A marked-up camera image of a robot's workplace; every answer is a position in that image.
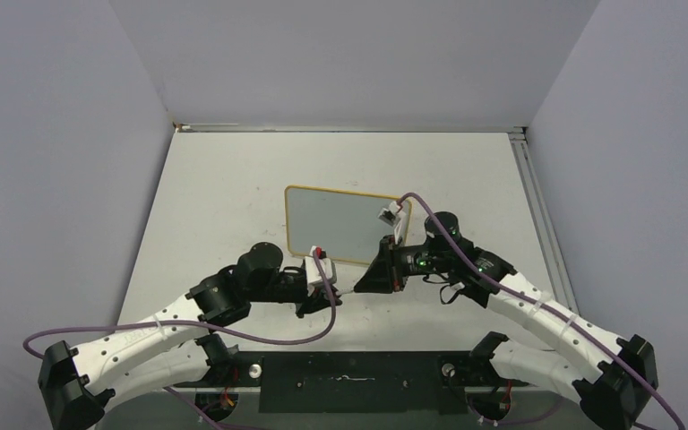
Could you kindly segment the yellow framed whiteboard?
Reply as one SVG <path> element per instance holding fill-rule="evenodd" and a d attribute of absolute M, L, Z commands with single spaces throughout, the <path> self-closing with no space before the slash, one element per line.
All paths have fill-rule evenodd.
<path fill-rule="evenodd" d="M 379 218 L 394 195 L 289 185 L 284 191 L 286 242 L 295 256 L 320 246 L 336 262 L 368 265 L 396 225 Z"/>

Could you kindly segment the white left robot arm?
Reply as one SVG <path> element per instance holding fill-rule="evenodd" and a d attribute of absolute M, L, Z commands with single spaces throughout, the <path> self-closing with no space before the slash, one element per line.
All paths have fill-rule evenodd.
<path fill-rule="evenodd" d="M 47 347 L 38 386 L 51 426 L 90 429 L 114 407 L 150 391 L 236 381 L 238 349 L 220 336 L 239 337 L 229 327 L 253 303 L 292 304 L 299 318 L 340 304 L 336 267 L 322 248 L 313 247 L 299 266 L 282 263 L 278 246 L 257 243 L 139 322 L 105 329 L 98 340 Z"/>

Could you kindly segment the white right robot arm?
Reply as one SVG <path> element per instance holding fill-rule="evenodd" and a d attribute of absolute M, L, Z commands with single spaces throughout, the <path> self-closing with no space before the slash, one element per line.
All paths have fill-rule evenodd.
<path fill-rule="evenodd" d="M 478 381 L 517 380 L 554 392 L 601 429 L 637 426 L 658 387 L 655 351 L 647 340 L 623 338 L 561 305 L 511 263 L 464 238 L 451 212 L 426 219 L 421 245 L 405 245 L 401 208 L 383 208 L 379 217 L 394 230 L 380 240 L 355 292 L 400 292 L 411 277 L 436 275 L 457 295 L 507 317 L 548 347 L 539 351 L 490 332 L 471 352 Z"/>

